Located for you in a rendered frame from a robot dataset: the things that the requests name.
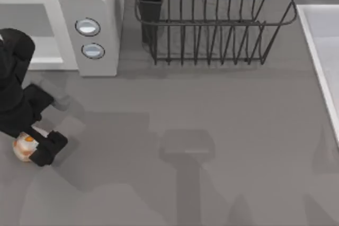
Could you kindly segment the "round microwave knob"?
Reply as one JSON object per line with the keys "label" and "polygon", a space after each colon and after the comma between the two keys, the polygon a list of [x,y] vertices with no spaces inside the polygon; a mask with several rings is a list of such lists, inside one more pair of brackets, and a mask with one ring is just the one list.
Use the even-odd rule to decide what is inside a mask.
{"label": "round microwave knob", "polygon": [[100,24],[96,20],[90,18],[76,21],[75,29],[79,34],[85,37],[96,36],[101,31]]}
{"label": "round microwave knob", "polygon": [[97,43],[89,43],[81,48],[82,54],[89,59],[100,59],[105,55],[105,49]]}

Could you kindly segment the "white and orange cup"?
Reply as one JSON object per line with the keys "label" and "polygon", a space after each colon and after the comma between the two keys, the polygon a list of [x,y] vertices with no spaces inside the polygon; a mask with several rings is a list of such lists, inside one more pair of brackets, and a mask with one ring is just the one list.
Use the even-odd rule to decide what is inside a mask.
{"label": "white and orange cup", "polygon": [[22,162],[32,162],[30,156],[36,151],[38,141],[27,133],[21,132],[13,142],[13,152]]}

